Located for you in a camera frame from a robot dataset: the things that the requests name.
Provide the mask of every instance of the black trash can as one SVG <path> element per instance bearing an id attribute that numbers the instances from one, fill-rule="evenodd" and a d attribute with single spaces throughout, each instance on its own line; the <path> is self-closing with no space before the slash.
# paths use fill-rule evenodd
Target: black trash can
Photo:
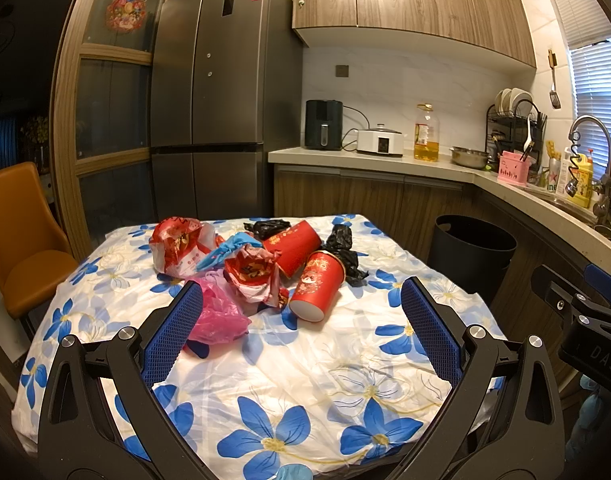
<path id="1" fill-rule="evenodd" d="M 437 218 L 428 266 L 489 306 L 496 296 L 517 241 L 494 224 L 461 215 Z"/>

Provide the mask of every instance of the red floral window sticker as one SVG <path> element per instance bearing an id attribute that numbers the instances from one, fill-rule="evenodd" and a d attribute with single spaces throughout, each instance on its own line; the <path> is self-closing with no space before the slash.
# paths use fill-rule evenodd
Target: red floral window sticker
<path id="1" fill-rule="evenodd" d="M 132 32 L 143 25 L 146 0 L 112 0 L 106 12 L 106 25 L 115 32 Z"/>

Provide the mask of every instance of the black plastic bag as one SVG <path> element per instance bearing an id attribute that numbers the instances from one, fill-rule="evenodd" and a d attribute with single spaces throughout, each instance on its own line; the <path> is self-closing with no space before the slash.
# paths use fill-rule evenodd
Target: black plastic bag
<path id="1" fill-rule="evenodd" d="M 335 225 L 332 233 L 321 249 L 334 254 L 343 262 L 346 269 L 346 282 L 351 286 L 361 286 L 368 273 L 359 269 L 359 256 L 352 248 L 352 229 L 343 224 Z"/>
<path id="2" fill-rule="evenodd" d="M 280 219 L 260 220 L 254 224 L 243 224 L 246 231 L 254 233 L 256 240 L 267 240 L 281 231 L 285 231 L 291 227 L 290 222 Z"/>

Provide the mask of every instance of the pink plastic basket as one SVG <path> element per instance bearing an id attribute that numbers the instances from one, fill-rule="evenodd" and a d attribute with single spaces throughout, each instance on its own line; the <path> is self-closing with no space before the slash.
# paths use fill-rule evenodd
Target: pink plastic basket
<path id="1" fill-rule="evenodd" d="M 503 152 L 499 161 L 498 179 L 515 186 L 525 186 L 530 160 L 521 161 L 520 153 Z"/>

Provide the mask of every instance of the chair seat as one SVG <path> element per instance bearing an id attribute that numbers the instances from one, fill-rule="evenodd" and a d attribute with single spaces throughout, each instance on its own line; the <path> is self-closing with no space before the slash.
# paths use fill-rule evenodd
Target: chair seat
<path id="1" fill-rule="evenodd" d="M 3 286 L 3 302 L 14 319 L 51 298 L 57 285 L 77 268 L 76 260 L 61 251 L 41 251 L 16 265 Z"/>

